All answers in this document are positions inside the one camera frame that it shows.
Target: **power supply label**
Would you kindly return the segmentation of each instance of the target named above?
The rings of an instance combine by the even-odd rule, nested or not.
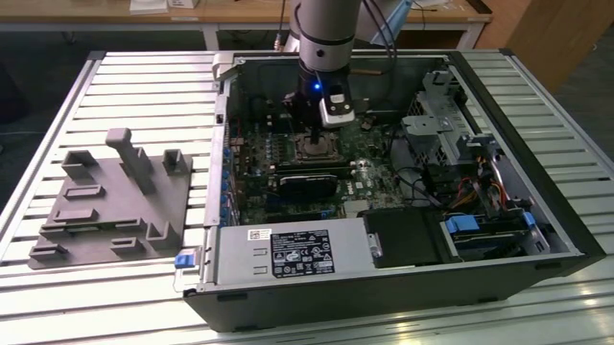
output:
[[[271,234],[271,260],[277,278],[334,273],[329,230]]]

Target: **floor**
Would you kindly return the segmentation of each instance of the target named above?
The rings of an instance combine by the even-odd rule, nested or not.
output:
[[[271,49],[274,32],[223,32],[222,49]],[[11,197],[43,135],[92,50],[203,50],[198,32],[78,33],[68,45],[60,33],[0,33],[0,63],[26,94],[31,114],[0,124],[0,208]],[[557,99],[614,157],[614,27],[561,87]]]

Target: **blue plastic clip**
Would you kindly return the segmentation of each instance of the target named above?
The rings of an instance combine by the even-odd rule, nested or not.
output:
[[[528,222],[529,229],[533,228],[538,223],[532,212],[522,213],[522,218]]]
[[[196,261],[196,254],[179,254],[175,257],[175,268],[183,269],[183,268],[192,268],[195,267],[195,261]]]
[[[445,222],[446,228],[449,228],[449,233],[454,234],[458,231],[477,231],[479,230],[479,225],[475,216],[451,216],[450,219]]]

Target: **motherboard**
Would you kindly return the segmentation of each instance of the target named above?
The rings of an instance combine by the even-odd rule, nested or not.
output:
[[[287,114],[230,127],[241,223],[357,217],[406,204],[387,159],[389,133],[362,117],[317,143]]]

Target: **workbench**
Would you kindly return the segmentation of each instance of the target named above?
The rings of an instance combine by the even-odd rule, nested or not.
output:
[[[26,262],[63,184],[60,160],[70,150],[116,157],[102,144],[112,127],[132,129],[150,157],[164,149],[192,155],[183,245],[203,244],[214,52],[92,53],[0,215],[0,342],[517,345],[614,336],[613,162],[514,56],[463,55],[609,254],[601,262],[501,302],[247,333],[208,329],[182,300],[196,272],[176,274],[172,258],[32,271]],[[487,132],[471,104],[469,110]]]
[[[282,0],[200,0],[195,9],[168,9],[168,13],[142,16],[131,16],[128,8],[130,0],[3,0],[0,31],[200,31],[207,49],[219,50],[221,30],[279,28]],[[473,48],[493,16],[478,13],[466,0],[430,9],[437,11],[410,12],[403,30],[462,31],[458,48]],[[285,29],[290,15],[287,6]]]

